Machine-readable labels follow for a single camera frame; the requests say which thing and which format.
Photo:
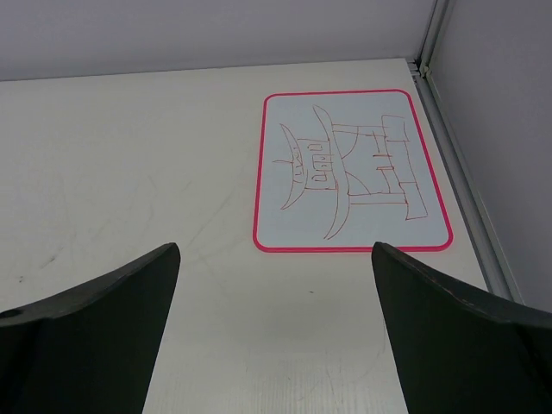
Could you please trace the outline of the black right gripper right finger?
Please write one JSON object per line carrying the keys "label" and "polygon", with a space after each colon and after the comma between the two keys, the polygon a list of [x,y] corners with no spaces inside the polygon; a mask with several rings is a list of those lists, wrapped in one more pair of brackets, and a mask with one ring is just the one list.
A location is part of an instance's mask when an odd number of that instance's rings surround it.
{"label": "black right gripper right finger", "polygon": [[549,413],[551,315],[377,242],[373,274],[410,413]]}

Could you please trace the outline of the pink framed whiteboard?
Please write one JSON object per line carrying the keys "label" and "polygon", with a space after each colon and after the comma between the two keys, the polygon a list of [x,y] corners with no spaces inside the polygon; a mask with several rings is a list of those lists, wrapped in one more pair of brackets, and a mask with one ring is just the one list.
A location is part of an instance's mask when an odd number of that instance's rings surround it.
{"label": "pink framed whiteboard", "polygon": [[412,95],[267,96],[252,239],[266,253],[447,249],[454,231]]}

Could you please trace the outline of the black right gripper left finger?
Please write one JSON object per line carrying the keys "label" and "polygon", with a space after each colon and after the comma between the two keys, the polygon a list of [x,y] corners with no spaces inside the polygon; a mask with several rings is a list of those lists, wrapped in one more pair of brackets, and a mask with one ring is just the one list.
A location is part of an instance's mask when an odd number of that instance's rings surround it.
{"label": "black right gripper left finger", "polygon": [[3,413],[140,413],[180,265],[171,242],[1,314]]}

